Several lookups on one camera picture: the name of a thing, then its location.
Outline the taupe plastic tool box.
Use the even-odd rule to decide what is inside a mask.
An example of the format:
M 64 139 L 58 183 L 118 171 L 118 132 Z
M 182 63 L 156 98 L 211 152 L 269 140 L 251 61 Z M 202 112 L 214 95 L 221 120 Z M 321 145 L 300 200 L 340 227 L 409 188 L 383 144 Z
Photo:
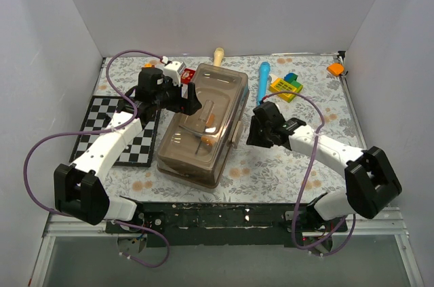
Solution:
M 159 145 L 157 169 L 172 179 L 215 189 L 243 132 L 242 117 L 250 93 L 248 75 L 202 63 L 191 81 L 202 108 L 191 116 L 173 116 Z M 206 128 L 211 113 L 215 114 L 214 124 Z M 213 138 L 214 146 L 202 144 L 195 154 L 198 135 Z

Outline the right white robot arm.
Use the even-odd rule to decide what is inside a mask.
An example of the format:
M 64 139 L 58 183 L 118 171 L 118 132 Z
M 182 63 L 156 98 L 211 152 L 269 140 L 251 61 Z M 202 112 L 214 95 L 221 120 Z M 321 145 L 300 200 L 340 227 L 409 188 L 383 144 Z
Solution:
M 374 218 L 401 192 L 402 187 L 385 152 L 378 147 L 363 150 L 315 133 L 304 121 L 286 120 L 273 102 L 253 110 L 248 145 L 285 147 L 315 159 L 345 180 L 345 189 L 324 193 L 299 215 L 315 231 L 324 230 L 333 219 L 358 214 Z

